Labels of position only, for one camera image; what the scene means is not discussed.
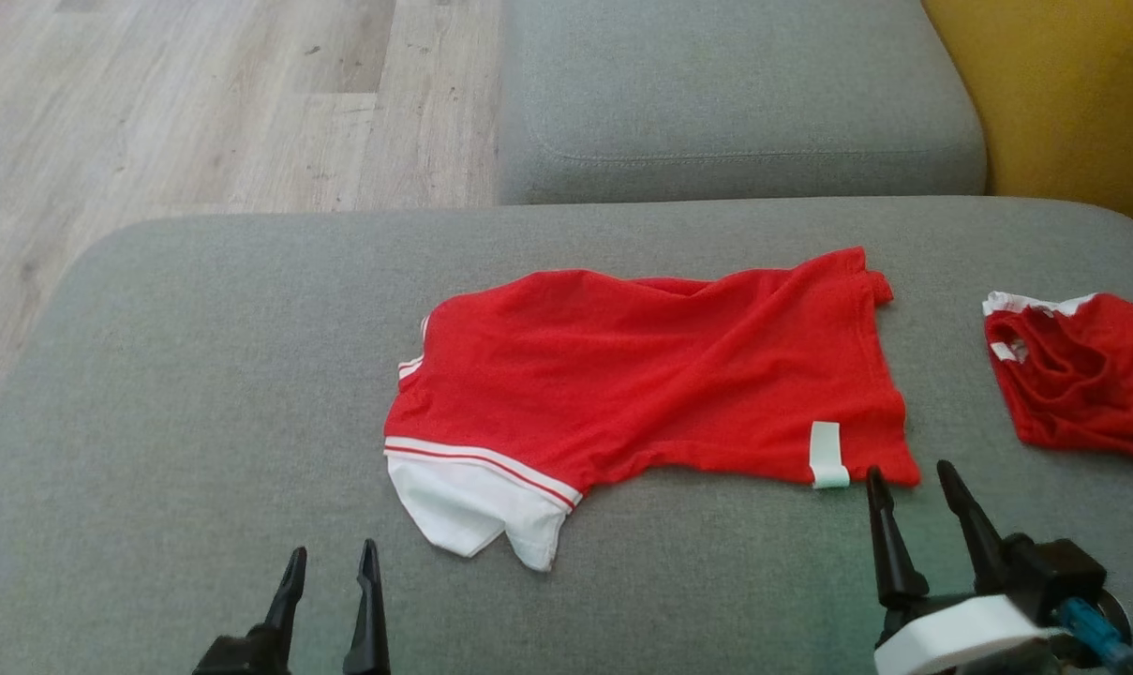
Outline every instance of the sofa seat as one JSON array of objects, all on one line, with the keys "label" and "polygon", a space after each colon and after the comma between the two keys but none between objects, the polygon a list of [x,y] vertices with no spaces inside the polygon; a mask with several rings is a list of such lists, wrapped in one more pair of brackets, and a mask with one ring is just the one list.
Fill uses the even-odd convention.
[{"label": "sofa seat", "polygon": [[[1002,533],[1075,539],[1133,617],[1133,461],[1023,447],[989,365],[989,291],[1133,301],[1133,222],[1064,202],[811,198],[219,216],[95,245],[0,398],[0,674],[189,673],[261,621],[308,547],[291,670],[337,673],[361,539],[393,670],[871,672],[883,625],[866,492],[687,470],[597,488],[548,574],[502,539],[429,546],[395,497],[395,364],[443,299],[536,270],[719,277],[862,245],[923,473],[896,516],[937,592],[970,587],[935,478]],[[763,411],[763,424],[770,411]]]}]

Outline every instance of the laminate flooring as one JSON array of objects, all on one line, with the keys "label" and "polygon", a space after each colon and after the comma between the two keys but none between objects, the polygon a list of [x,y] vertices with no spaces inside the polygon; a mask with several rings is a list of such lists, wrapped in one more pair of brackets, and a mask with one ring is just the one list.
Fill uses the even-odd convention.
[{"label": "laminate flooring", "polygon": [[0,0],[0,384],[164,216],[492,204],[501,0]]}]

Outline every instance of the gray sofa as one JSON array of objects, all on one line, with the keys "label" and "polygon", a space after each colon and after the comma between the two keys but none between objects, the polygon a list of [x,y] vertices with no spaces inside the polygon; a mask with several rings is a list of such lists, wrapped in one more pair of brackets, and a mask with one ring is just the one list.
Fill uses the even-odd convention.
[{"label": "gray sofa", "polygon": [[979,195],[918,0],[505,0],[501,204]]},{"label": "gray sofa", "polygon": [[135,225],[57,292],[0,400],[0,674],[189,673],[309,550],[291,666],[335,673],[361,538],[397,673],[870,673],[881,629],[861,487],[650,471],[566,521],[553,572],[462,559],[382,458],[394,365],[461,291],[534,270],[715,277],[863,245],[925,484],[898,490],[938,591],[970,567],[935,484],[1002,532],[1071,537],[1133,617],[1133,462],[1023,447],[987,360],[989,291],[1133,300],[1133,222],[1058,202],[810,198],[237,216]]}]

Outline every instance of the white tag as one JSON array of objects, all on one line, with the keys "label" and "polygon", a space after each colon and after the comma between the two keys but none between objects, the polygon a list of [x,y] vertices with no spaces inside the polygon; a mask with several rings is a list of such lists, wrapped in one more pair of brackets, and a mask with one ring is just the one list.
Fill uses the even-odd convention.
[{"label": "white tag", "polygon": [[995,358],[1003,362],[1013,362],[1013,360],[1016,360],[1016,352],[1003,342],[991,342],[990,350],[995,352]]},{"label": "white tag", "polygon": [[815,480],[811,486],[849,487],[849,470],[841,464],[841,424],[813,421],[809,442],[809,465]]}]

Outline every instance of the yellow wall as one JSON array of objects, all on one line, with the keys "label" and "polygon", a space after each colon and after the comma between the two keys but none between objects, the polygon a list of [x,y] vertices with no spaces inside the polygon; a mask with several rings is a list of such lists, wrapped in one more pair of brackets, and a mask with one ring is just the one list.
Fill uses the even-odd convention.
[{"label": "yellow wall", "polygon": [[925,0],[978,108],[995,195],[1133,219],[1133,0]]}]

